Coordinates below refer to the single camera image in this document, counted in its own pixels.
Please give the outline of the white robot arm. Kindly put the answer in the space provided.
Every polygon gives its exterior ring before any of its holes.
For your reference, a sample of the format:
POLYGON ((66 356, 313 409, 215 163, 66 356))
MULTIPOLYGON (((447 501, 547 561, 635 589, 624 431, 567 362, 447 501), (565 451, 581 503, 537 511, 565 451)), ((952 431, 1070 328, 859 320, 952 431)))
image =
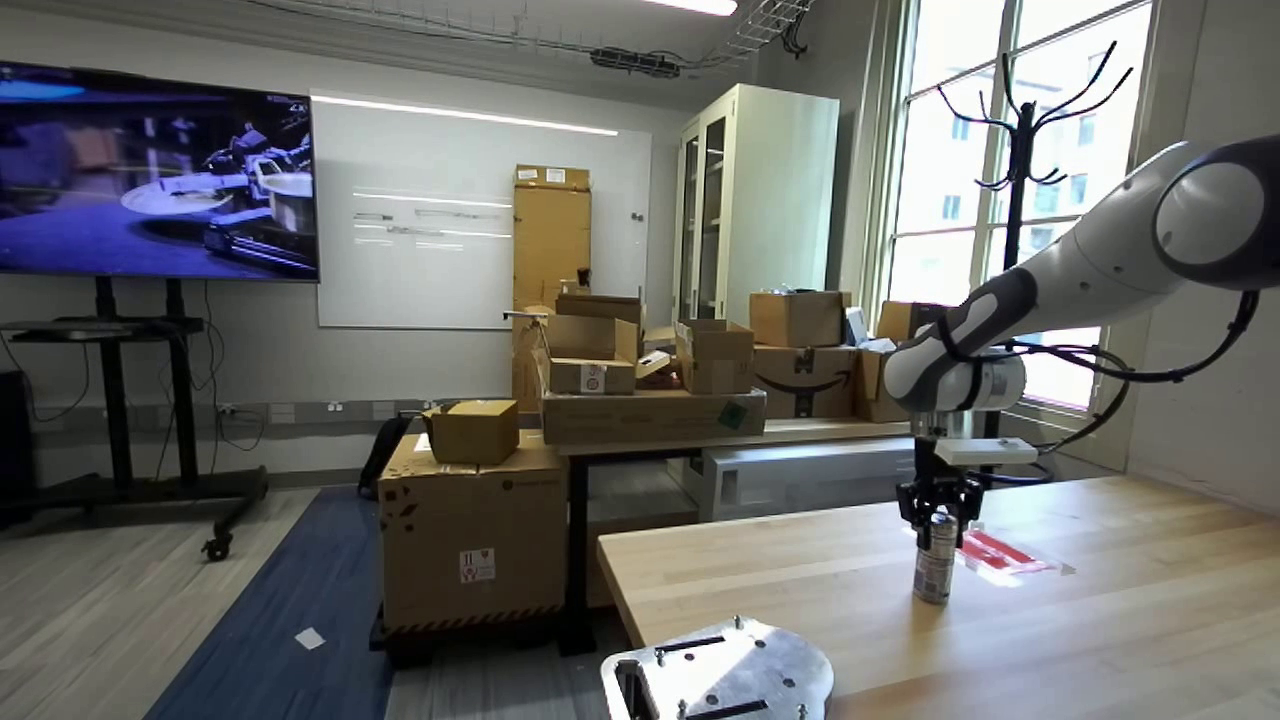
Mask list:
POLYGON ((885 392, 911 417, 1003 413, 1024 395, 1027 334, 1107 325, 1180 282, 1240 291, 1227 338, 1196 365, 1134 372, 1104 349, 1043 344, 1118 384, 1084 431, 1107 424, 1131 384, 1180 384, 1217 365, 1280 285, 1280 138, 1159 149, 1050 249, 922 320, 888 356, 885 392))

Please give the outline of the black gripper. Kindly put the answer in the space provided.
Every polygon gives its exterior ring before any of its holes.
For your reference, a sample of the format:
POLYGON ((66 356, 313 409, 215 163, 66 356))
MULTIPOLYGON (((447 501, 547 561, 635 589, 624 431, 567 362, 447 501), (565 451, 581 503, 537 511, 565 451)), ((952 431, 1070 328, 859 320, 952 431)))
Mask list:
POLYGON ((911 524, 915 549, 929 549, 929 517, 946 507, 956 517, 956 549, 964 549, 968 524, 980 517, 983 486, 973 474, 915 475, 897 486, 897 507, 911 524))

